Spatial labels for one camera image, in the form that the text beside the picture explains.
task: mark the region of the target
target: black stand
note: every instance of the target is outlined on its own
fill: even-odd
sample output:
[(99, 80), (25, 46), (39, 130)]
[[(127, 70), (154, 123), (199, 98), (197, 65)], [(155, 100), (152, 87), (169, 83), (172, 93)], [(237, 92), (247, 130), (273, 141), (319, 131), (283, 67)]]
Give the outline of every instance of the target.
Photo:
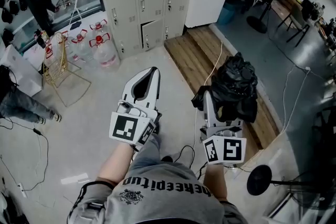
[(250, 174), (247, 180), (247, 191), (253, 196), (263, 194), (270, 184), (290, 186), (314, 186), (314, 182), (275, 181), (272, 180), (272, 171), (267, 165), (259, 165)]
[(258, 31), (259, 33), (265, 34), (267, 32), (267, 26), (263, 23), (262, 19), (267, 13), (267, 11), (270, 9), (271, 3), (272, 1), (269, 4), (267, 4), (267, 7), (265, 8), (263, 14), (259, 19), (254, 16), (248, 16), (246, 19), (249, 26), (252, 27), (254, 30)]

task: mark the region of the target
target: white floor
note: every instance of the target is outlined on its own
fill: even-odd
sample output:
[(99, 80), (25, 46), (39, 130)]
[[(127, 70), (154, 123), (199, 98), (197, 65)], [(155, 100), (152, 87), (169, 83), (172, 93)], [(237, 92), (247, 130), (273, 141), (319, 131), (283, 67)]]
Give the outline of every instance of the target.
[[(76, 104), (65, 108), (52, 88), (45, 86), (35, 98), (45, 105), (54, 107), (63, 115), (61, 123), (48, 122), (37, 129), (49, 140), (49, 165), (45, 182), (24, 198), (13, 179), (0, 162), (0, 176), (22, 207), (30, 223), (65, 223), (67, 214), (83, 184), (62, 185), (61, 179), (87, 173), (94, 180), (100, 165), (113, 151), (117, 142), (108, 138), (111, 111), (117, 102), (125, 83), (139, 71), (156, 66), (161, 72), (160, 99), (158, 110), (161, 118), (162, 156), (176, 154), (186, 145), (194, 144), (195, 110), (191, 104), (193, 94), (163, 47), (124, 60), (115, 73), (79, 71), (92, 81), (84, 97)], [(33, 127), (31, 123), (13, 118), (16, 122)], [(1, 125), (10, 126), (0, 120)], [(203, 124), (198, 113), (197, 128)], [(24, 188), (33, 187), (43, 177), (46, 165), (46, 142), (41, 137), (41, 160), (37, 136), (32, 131), (14, 126), (12, 131), (0, 129), (0, 154), (18, 183)], [(196, 157), (192, 170), (197, 172), (205, 162), (203, 146), (196, 139)], [(182, 162), (188, 165), (191, 152), (185, 150)], [(292, 179), (297, 166), (287, 141), (286, 134), (277, 138), (271, 146), (257, 155), (245, 170), (255, 165), (271, 166), (274, 179), (282, 176)], [(234, 203), (249, 223), (262, 223), (261, 217), (272, 209), (272, 205), (284, 196), (284, 188), (270, 187), (259, 197), (250, 196), (246, 190), (248, 173), (230, 170), (226, 173), (228, 199)]]

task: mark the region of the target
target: metal locker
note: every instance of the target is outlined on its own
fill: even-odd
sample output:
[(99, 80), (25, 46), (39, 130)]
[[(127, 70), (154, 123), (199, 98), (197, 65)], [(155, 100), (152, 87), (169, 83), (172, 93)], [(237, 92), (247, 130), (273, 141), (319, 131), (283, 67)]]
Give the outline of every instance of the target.
[(166, 0), (164, 38), (181, 36), (189, 0)]
[(158, 20), (163, 16), (163, 0), (139, 0), (140, 22)]
[(142, 26), (142, 42), (145, 50), (162, 44), (162, 30), (162, 19)]
[(125, 58), (139, 53), (142, 46), (140, 46), (135, 0), (107, 0), (107, 6), (120, 57)]

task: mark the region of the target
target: wooden step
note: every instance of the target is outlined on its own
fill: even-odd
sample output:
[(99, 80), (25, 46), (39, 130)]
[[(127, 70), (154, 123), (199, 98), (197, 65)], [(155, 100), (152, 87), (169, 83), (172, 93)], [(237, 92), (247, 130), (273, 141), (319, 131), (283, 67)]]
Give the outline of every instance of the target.
[[(164, 45), (193, 93), (196, 94), (212, 72), (214, 64), (190, 35), (168, 39)], [(260, 141), (255, 139), (254, 132), (251, 133), (245, 123), (243, 136), (247, 139), (245, 155), (245, 162), (247, 162), (262, 149), (262, 146)]]
[[(220, 39), (211, 31), (207, 26), (188, 29), (187, 33), (197, 42), (199, 47), (208, 56), (209, 60), (215, 64), (220, 54)], [(222, 55), (217, 64), (219, 68), (232, 54), (226, 49), (223, 44)], [(279, 130), (267, 109), (263, 99), (258, 93), (258, 111), (257, 117), (254, 123), (247, 123), (250, 131), (255, 132), (263, 148), (267, 148), (269, 144), (277, 137)]]

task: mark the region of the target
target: black hat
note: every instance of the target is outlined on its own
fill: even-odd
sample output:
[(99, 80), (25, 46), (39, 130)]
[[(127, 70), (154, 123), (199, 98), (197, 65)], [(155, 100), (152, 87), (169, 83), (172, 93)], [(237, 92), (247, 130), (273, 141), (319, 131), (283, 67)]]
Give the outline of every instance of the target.
[(14, 35), (12, 34), (12, 32), (5, 28), (4, 33), (2, 34), (2, 40), (4, 41), (5, 46), (8, 47), (13, 39)]
[(26, 0), (19, 0), (19, 3), (20, 3), (20, 9), (22, 11), (25, 11), (27, 9), (27, 7), (28, 7)]
[(5, 8), (3, 8), (2, 10), (1, 19), (4, 23), (9, 23), (9, 24), (11, 24), (13, 21), (12, 15)]
[(5, 0), (0, 0), (0, 8), (3, 8), (5, 5)]
[(19, 7), (13, 0), (9, 1), (9, 12), (14, 15), (17, 15), (19, 13)]

